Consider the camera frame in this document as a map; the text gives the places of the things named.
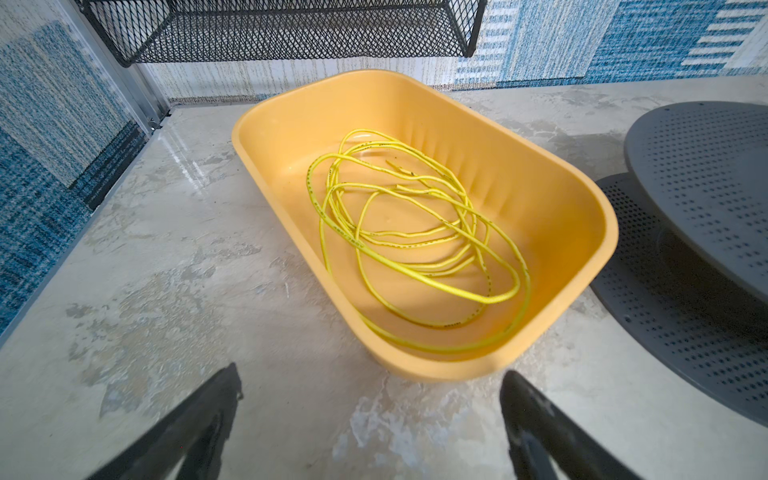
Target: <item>metal mesh shelf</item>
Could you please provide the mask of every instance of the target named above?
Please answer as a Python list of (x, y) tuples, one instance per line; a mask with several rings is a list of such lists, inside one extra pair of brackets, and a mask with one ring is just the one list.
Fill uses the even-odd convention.
[(80, 0), (118, 62), (471, 57), (486, 0)]

